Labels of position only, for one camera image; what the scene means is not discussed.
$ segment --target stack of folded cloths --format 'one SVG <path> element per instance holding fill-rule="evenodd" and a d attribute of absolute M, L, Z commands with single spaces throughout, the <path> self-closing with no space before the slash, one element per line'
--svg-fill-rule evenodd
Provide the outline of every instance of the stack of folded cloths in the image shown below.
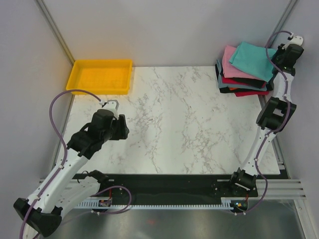
<path fill-rule="evenodd" d="M 275 54 L 268 49 L 269 57 Z M 242 42 L 237 48 L 226 46 L 222 61 L 215 65 L 218 88 L 221 93 L 236 96 L 267 95 L 273 88 L 269 81 L 273 77 L 273 66 L 266 57 L 264 47 Z"/>

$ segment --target white wall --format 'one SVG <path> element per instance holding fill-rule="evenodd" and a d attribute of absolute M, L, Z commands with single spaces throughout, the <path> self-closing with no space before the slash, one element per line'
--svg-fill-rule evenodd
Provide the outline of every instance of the white wall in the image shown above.
<path fill-rule="evenodd" d="M 226 44 L 265 45 L 289 0 L 45 0 L 75 59 L 209 66 Z"/>
<path fill-rule="evenodd" d="M 1 238 L 18 238 L 22 221 L 13 203 L 48 173 L 57 144 L 48 108 L 65 89 L 70 70 L 33 0 L 0 1 Z M 69 100 L 55 106 L 59 128 Z"/>
<path fill-rule="evenodd" d="M 304 37 L 292 100 L 297 109 L 279 140 L 294 178 L 300 178 L 319 227 L 319 1 L 301 0 L 284 26 Z M 281 37 L 276 44 L 286 42 Z"/>

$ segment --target plastic tray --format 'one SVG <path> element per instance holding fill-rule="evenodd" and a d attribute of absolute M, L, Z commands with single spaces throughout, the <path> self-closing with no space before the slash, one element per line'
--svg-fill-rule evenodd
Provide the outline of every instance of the plastic tray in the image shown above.
<path fill-rule="evenodd" d="M 97 95 L 127 95 L 131 72 L 132 60 L 77 60 L 66 90 L 81 89 Z"/>

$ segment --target white marble table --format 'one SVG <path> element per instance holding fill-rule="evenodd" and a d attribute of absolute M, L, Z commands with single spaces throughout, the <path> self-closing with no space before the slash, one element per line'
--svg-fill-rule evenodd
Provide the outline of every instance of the white marble table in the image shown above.
<path fill-rule="evenodd" d="M 257 96 L 221 94 L 214 67 L 137 67 L 132 81 L 127 96 L 101 96 L 119 101 L 128 139 L 105 143 L 80 173 L 231 174 L 245 160 L 261 110 Z M 64 139 L 97 109 L 92 96 L 76 96 Z M 260 169 L 280 173 L 272 147 Z"/>

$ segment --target white robotic arm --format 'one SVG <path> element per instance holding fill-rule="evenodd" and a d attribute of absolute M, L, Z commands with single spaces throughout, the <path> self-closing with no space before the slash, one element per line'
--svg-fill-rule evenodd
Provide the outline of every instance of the white robotic arm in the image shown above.
<path fill-rule="evenodd" d="M 284 73 L 284 74 L 286 75 L 287 81 L 288 81 L 288 91 L 285 94 L 286 82 L 283 75 L 278 73 L 276 77 L 274 78 L 273 98 L 277 98 L 283 102 L 284 95 L 286 95 L 287 100 L 291 102 L 290 91 L 291 91 L 291 84 L 292 84 L 292 81 L 294 80 L 294 77 L 289 73 Z M 258 126 L 253 145 L 247 155 L 246 160 L 240 166 L 240 168 L 245 170 L 247 174 L 258 175 L 257 169 L 255 167 L 256 155 L 258 155 L 258 163 L 260 163 L 267 151 L 268 145 L 272 143 L 273 139 L 277 135 L 275 132 L 271 132 L 271 131 L 272 131 L 271 129 L 262 128 L 261 126 Z"/>
<path fill-rule="evenodd" d="M 234 172 L 230 185 L 239 186 L 247 191 L 256 188 L 258 170 L 256 162 L 260 164 L 268 146 L 272 143 L 277 133 L 282 131 L 296 110 L 296 105 L 291 102 L 291 84 L 294 79 L 296 60 L 302 55 L 303 38 L 293 36 L 290 42 L 281 44 L 272 57 L 272 62 L 283 72 L 274 69 L 273 96 L 267 101 L 257 118 L 257 134 L 253 145 L 237 172 Z"/>
<path fill-rule="evenodd" d="M 63 194 L 73 176 L 106 141 L 128 137 L 129 129 L 125 116 L 118 114 L 118 107 L 117 101 L 108 101 L 102 109 L 95 112 L 92 121 L 72 135 L 67 144 L 66 160 L 58 161 L 27 199 L 19 198 L 14 203 L 13 207 L 22 219 L 29 211 L 26 222 L 44 237 L 51 235 L 58 228 L 70 210 L 99 191 L 100 175 L 103 174 L 93 171 L 79 185 Z"/>

